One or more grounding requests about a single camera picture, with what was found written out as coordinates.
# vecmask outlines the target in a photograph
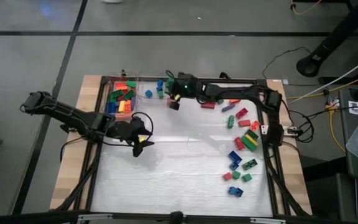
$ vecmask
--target white work surface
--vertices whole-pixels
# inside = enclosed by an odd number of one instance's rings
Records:
[[[196,100],[181,99],[180,109],[175,111],[167,106],[166,99],[158,99],[156,86],[155,82],[140,82],[138,94],[152,90],[153,97],[137,96],[136,106],[136,111],[153,119],[150,140],[155,144],[146,147],[138,158],[132,156],[129,147],[103,145],[91,211],[169,214],[179,210],[187,215],[272,217],[262,145],[254,152],[238,151],[233,140],[248,128],[238,127],[236,118],[234,127],[227,128],[228,117],[242,108],[248,110],[242,119],[258,120],[256,106],[241,100],[222,113],[228,100],[212,110],[201,108]],[[150,121],[144,115],[139,117],[150,130]],[[231,172],[232,161],[227,156],[231,151],[242,158],[237,171],[241,176],[250,173],[251,181],[223,179],[223,174]],[[251,159],[258,165],[244,171],[241,165]],[[230,186],[242,189],[242,197],[229,195]]]

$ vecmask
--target yellow cable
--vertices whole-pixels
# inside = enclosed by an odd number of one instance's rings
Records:
[[[344,152],[346,153],[345,149],[343,149],[343,147],[340,145],[340,143],[336,140],[335,135],[334,135],[334,126],[333,126],[333,114],[334,114],[334,110],[330,110],[328,111],[329,113],[329,127],[331,128],[331,136],[333,137],[335,143],[338,145],[338,147]]]
[[[332,90],[328,90],[328,92],[339,90],[339,89],[347,87],[348,85],[351,85],[351,84],[353,84],[355,82],[358,82],[358,79],[356,79],[356,80],[354,80],[352,82],[349,82],[348,84],[341,85],[339,87],[333,88]],[[323,93],[318,93],[318,94],[314,94],[314,95],[305,96],[304,98],[311,98],[311,97],[316,97],[316,96],[321,96],[321,95],[323,95]],[[298,98],[300,98],[300,96],[291,96],[291,97],[287,97],[287,100],[295,100],[295,99],[298,99]]]
[[[295,10],[295,7],[292,7],[292,11],[296,14],[296,15],[302,15],[304,13],[307,13],[308,11],[312,10],[312,8],[316,7],[322,0],[319,0],[318,2],[316,2],[313,6],[311,6],[309,9],[303,11],[303,12],[297,12]]]

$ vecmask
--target gray floor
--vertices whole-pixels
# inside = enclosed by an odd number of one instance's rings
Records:
[[[0,30],[71,31],[81,1],[1,0]],[[347,14],[343,4],[321,4],[305,16],[295,16],[289,1],[162,1],[126,0],[103,4],[89,0],[81,31],[246,31],[329,32]],[[298,10],[310,4],[299,4]],[[62,65],[69,36],[0,36],[0,215],[11,211],[31,155],[41,116],[22,114],[18,107],[31,91],[51,91]],[[262,70],[274,56],[297,47],[313,50],[321,37],[213,37],[213,36],[78,36],[67,65],[58,99],[74,105],[83,75],[110,75],[121,69],[155,75],[165,69],[199,77],[263,78]],[[295,63],[304,50],[278,58],[266,71],[268,78],[290,83],[317,83],[298,74]],[[320,70],[320,76],[338,76],[358,64],[358,38],[345,41]],[[287,96],[298,96],[315,86],[286,86]],[[310,114],[324,109],[323,97],[290,105]],[[301,122],[294,116],[296,124]],[[40,160],[23,212],[48,210],[59,167],[59,149],[67,135],[50,123]],[[342,156],[329,135],[328,115],[313,122],[309,144],[298,144],[303,166]],[[339,114],[334,126],[340,142]]]

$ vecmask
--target white cable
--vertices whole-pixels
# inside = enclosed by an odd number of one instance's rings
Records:
[[[334,82],[336,82],[336,81],[340,80],[341,78],[347,76],[348,74],[352,73],[352,72],[353,72],[354,70],[356,70],[356,69],[358,69],[358,66],[352,68],[352,70],[348,71],[346,74],[344,74],[343,76],[341,76],[341,77],[335,79],[334,81],[332,81],[332,82],[330,82],[330,83],[328,83],[328,84],[326,84],[326,85],[324,85],[324,86],[318,88],[317,90],[313,90],[313,91],[311,91],[310,93],[308,93],[308,94],[306,94],[306,95],[303,95],[303,96],[299,97],[298,99],[296,99],[296,100],[294,100],[294,101],[289,102],[288,104],[294,103],[294,102],[296,102],[296,101],[298,101],[298,100],[300,100],[300,99],[303,99],[304,97],[306,97],[306,96],[308,96],[308,95],[310,95],[310,94],[312,94],[312,93],[315,93],[315,92],[317,92],[317,91],[319,91],[319,90],[322,90],[323,88],[326,88],[327,86],[333,84]]]

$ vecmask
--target wooden board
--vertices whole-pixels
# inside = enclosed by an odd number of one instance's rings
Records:
[[[80,90],[80,95],[76,107],[84,111],[94,111],[96,99],[98,97],[99,85],[101,76],[85,75]],[[285,100],[285,93],[281,80],[267,80],[267,86],[271,89],[277,90],[283,95]],[[280,122],[284,126],[291,125],[288,113],[282,105],[280,109]],[[77,133],[69,134],[68,141],[78,138]],[[284,141],[296,145],[293,138],[285,138]],[[52,196],[50,208],[59,206],[64,199],[70,194],[80,178],[81,167],[83,164],[84,154],[86,148],[86,141],[76,142],[67,145],[63,155],[62,164],[60,165],[55,190]],[[300,163],[299,154],[291,146],[283,145],[279,147],[282,159],[283,173],[285,183],[295,200],[302,206],[302,208],[311,214],[308,193],[306,191],[306,184],[303,178],[302,167]],[[277,201],[279,213],[283,213],[282,201],[280,191],[276,188]],[[80,203],[80,208],[85,207],[86,194],[83,192],[83,197]]]

